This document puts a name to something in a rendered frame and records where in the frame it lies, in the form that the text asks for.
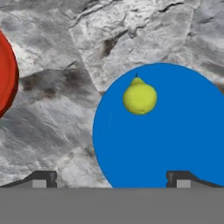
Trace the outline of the yellow-green pear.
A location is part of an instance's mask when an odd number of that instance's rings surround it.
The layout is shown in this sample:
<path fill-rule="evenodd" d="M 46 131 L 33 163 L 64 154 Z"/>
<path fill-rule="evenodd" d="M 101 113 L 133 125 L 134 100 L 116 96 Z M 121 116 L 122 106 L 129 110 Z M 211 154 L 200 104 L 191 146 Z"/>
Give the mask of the yellow-green pear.
<path fill-rule="evenodd" d="M 145 83 L 136 75 L 122 95 L 124 107 L 134 115 L 145 115 L 151 112 L 157 104 L 156 89 Z"/>

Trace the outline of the blue plate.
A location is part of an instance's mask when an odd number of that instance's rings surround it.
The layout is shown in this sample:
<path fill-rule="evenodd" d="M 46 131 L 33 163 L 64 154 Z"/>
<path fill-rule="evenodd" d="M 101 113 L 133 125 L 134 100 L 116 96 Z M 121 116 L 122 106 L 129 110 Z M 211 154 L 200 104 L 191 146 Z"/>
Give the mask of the blue plate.
<path fill-rule="evenodd" d="M 123 92 L 136 76 L 157 91 L 157 105 L 146 115 L 123 106 Z M 93 143 L 113 187 L 163 187 L 168 171 L 189 171 L 224 186 L 224 94 L 185 66 L 137 67 L 101 98 Z"/>

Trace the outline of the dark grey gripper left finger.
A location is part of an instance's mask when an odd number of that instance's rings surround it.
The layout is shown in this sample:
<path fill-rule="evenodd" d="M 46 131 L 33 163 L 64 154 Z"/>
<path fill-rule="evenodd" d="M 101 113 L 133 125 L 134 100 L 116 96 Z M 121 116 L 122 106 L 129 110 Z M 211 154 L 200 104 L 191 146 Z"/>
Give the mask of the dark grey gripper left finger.
<path fill-rule="evenodd" d="M 0 188 L 56 188 L 56 179 L 56 171 L 34 171 L 23 179 L 11 182 L 6 185 L 0 185 Z"/>

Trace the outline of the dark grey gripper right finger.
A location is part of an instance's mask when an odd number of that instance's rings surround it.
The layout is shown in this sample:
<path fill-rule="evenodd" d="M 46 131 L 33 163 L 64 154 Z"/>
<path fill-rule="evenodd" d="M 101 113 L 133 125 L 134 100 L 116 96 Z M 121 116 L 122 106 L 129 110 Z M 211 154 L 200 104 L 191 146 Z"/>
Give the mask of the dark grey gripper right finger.
<path fill-rule="evenodd" d="M 197 178 L 190 171 L 168 171 L 166 173 L 166 178 L 166 186 L 172 188 L 222 188 L 222 185 L 217 185 L 215 183 Z"/>

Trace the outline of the red bowl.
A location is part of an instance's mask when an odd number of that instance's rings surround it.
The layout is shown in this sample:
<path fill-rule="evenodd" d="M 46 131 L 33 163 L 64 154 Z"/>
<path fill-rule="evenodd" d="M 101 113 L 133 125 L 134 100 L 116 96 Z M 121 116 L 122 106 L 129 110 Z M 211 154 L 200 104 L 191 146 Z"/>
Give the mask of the red bowl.
<path fill-rule="evenodd" d="M 11 44 L 0 31 L 0 118 L 13 103 L 18 91 L 18 63 Z"/>

